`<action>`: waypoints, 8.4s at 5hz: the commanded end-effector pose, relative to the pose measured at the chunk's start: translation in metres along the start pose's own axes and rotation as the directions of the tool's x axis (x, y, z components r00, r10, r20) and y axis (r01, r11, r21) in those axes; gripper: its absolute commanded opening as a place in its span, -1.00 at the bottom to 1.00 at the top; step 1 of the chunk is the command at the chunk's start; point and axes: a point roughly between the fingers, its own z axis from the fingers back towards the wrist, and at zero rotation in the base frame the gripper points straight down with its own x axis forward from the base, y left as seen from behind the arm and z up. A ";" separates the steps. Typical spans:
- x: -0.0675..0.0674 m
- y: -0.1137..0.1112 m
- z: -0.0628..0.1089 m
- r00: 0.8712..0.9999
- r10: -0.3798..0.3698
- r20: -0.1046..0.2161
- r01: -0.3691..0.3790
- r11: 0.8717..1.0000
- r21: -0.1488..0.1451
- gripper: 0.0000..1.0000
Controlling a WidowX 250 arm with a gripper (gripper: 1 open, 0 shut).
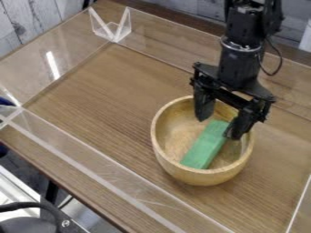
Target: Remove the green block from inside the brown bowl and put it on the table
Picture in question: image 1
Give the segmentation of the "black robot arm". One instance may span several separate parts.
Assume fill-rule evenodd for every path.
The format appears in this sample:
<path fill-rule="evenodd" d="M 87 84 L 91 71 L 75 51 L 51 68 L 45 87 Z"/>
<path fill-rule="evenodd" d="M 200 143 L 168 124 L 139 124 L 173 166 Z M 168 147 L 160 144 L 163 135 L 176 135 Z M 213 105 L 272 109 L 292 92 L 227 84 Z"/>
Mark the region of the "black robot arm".
<path fill-rule="evenodd" d="M 281 0 L 224 0 L 225 31 L 220 38 L 219 65 L 193 63 L 196 119 L 211 117 L 219 101 L 233 107 L 237 115 L 223 132 L 233 140 L 265 120 L 276 102 L 257 76 L 264 71 L 264 47 L 271 44 L 283 20 Z"/>

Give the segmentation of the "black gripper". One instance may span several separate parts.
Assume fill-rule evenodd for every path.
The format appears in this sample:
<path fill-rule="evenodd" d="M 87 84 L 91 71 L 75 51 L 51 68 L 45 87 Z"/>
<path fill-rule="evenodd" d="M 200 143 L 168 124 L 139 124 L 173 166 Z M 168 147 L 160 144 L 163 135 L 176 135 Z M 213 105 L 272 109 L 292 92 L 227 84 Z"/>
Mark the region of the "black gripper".
<path fill-rule="evenodd" d="M 223 101 L 237 110 L 223 136 L 239 140 L 249 132 L 256 122 L 264 122 L 271 105 L 276 102 L 273 94 L 261 86 L 257 76 L 263 68 L 264 45 L 235 43 L 221 38 L 221 57 L 217 66 L 193 63 L 195 115 L 199 121 L 207 120 L 215 108 L 215 102 Z"/>

